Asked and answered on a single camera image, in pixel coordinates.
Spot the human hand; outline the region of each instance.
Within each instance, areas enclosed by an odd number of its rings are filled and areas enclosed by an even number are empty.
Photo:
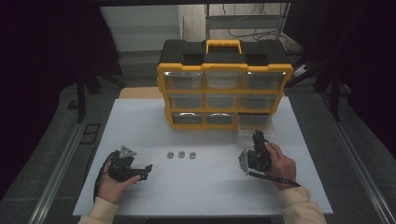
[[[296,181],[297,169],[295,160],[283,155],[280,147],[275,143],[264,143],[271,157],[271,169],[267,172],[268,175],[278,178],[284,178],[291,181]],[[278,190],[291,188],[287,184],[272,182]]]
[[[117,182],[108,175],[108,162],[102,174],[99,185],[98,197],[110,203],[117,203],[123,192],[141,178],[140,175],[133,176],[124,182]]]

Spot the white table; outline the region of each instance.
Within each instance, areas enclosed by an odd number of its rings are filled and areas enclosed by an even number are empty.
[[[127,189],[118,215],[133,217],[250,217],[279,215],[284,206],[267,180],[247,176],[237,157],[237,131],[173,130],[164,117],[163,99],[116,100],[73,215],[92,209],[95,178],[107,155],[125,145],[137,152],[133,168],[153,164],[148,180]],[[297,163],[297,182],[325,214],[332,208],[309,155],[289,98],[273,116],[271,138]],[[177,156],[186,153],[184,159]],[[173,151],[175,157],[167,158]],[[196,153],[191,160],[189,154]]]

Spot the hex nut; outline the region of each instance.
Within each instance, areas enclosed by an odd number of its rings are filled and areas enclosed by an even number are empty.
[[[184,158],[184,156],[185,156],[184,151],[179,151],[179,152],[178,152],[178,156],[179,156],[180,158]]]
[[[168,152],[168,159],[172,159],[174,156],[173,152]]]
[[[193,160],[197,157],[197,154],[195,152],[190,153],[190,158]]]

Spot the dark floor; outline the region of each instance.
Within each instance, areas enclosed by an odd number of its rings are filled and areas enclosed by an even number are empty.
[[[124,77],[118,79],[136,87],[156,86],[156,64],[123,64]],[[87,95],[89,130],[79,141],[76,152],[44,223],[77,223],[71,214],[84,184],[92,154],[100,142],[106,121],[120,88],[98,78],[102,89]],[[319,177],[331,202],[334,214],[327,222],[344,224],[381,223],[371,199],[352,167],[325,109],[312,90],[312,80],[306,80],[285,90],[289,96],[305,142],[317,167]],[[64,146],[74,128],[78,112],[67,109],[77,100],[75,86],[61,93],[60,105],[47,132],[30,160],[26,163],[7,195],[0,202],[0,223],[27,223],[46,186]],[[340,101],[341,123],[357,149],[361,160],[386,198],[392,213],[396,211],[396,161],[387,149],[360,121],[347,104]],[[145,223],[143,218],[116,217],[114,223]],[[283,223],[282,217],[271,217],[272,223]]]

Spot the beige sleeve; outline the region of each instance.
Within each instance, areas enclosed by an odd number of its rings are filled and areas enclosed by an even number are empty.
[[[286,224],[326,223],[318,205],[310,201],[310,191],[303,187],[280,191],[286,202],[283,218]]]
[[[119,207],[101,198],[96,197],[91,212],[82,216],[78,224],[111,224]]]

